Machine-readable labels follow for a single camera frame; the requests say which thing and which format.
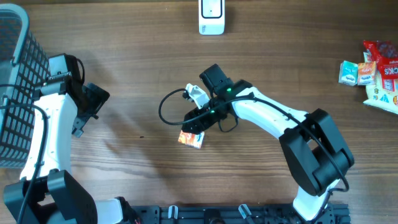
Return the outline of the orange Kleenex Enjoy pack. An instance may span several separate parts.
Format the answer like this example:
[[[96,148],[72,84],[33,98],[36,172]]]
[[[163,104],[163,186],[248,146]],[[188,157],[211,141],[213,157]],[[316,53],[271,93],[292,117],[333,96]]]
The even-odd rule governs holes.
[[[178,137],[178,142],[186,146],[200,149],[203,144],[204,137],[204,132],[201,132],[200,134],[192,134],[181,131]]]

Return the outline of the teal Kleenex tissue pack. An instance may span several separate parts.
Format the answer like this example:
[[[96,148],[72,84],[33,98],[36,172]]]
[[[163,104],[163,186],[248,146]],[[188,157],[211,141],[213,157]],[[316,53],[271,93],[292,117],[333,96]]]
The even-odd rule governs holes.
[[[338,82],[355,86],[358,81],[358,64],[349,61],[343,61],[340,65]]]

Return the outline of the orange Kleenex Cherish pack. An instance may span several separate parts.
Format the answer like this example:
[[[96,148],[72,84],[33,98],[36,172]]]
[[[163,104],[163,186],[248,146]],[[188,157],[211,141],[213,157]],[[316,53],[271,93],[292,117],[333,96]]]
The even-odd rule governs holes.
[[[358,64],[358,85],[375,84],[376,62],[364,62]]]

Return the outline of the yellow chips bag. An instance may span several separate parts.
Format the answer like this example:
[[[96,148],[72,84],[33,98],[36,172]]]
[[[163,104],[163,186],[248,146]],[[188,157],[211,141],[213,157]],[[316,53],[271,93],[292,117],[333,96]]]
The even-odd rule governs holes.
[[[364,62],[374,62],[371,54],[363,52]],[[397,79],[383,80],[376,68],[375,84],[365,85],[367,100],[363,103],[394,114],[397,114]]]

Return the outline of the red snack packet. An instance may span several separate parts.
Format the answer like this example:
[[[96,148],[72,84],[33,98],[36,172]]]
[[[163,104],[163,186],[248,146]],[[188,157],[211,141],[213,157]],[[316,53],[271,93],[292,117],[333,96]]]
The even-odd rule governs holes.
[[[392,42],[364,40],[363,45],[376,62],[381,76],[387,80],[397,79],[397,50]]]

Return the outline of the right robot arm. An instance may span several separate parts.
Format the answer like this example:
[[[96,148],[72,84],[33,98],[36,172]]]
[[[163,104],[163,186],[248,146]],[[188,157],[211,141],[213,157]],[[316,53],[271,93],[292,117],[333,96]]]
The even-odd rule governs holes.
[[[196,104],[182,124],[185,133],[201,134],[234,116],[246,120],[279,140],[290,173],[298,184],[293,202],[306,221],[320,218],[336,185],[349,189],[346,173],[354,157],[332,117],[324,110],[312,113],[284,106],[263,95],[245,80],[233,82],[214,64],[200,74],[206,90],[187,84],[183,97]]]

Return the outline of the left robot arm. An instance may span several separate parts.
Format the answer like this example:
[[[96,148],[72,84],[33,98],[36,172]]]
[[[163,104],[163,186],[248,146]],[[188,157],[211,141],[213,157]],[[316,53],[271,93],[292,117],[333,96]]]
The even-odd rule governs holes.
[[[122,197],[95,201],[72,177],[72,137],[80,137],[109,98],[85,83],[80,59],[60,54],[45,61],[45,76],[6,85],[1,112],[1,164],[21,165],[20,180],[4,189],[18,223],[138,223]]]

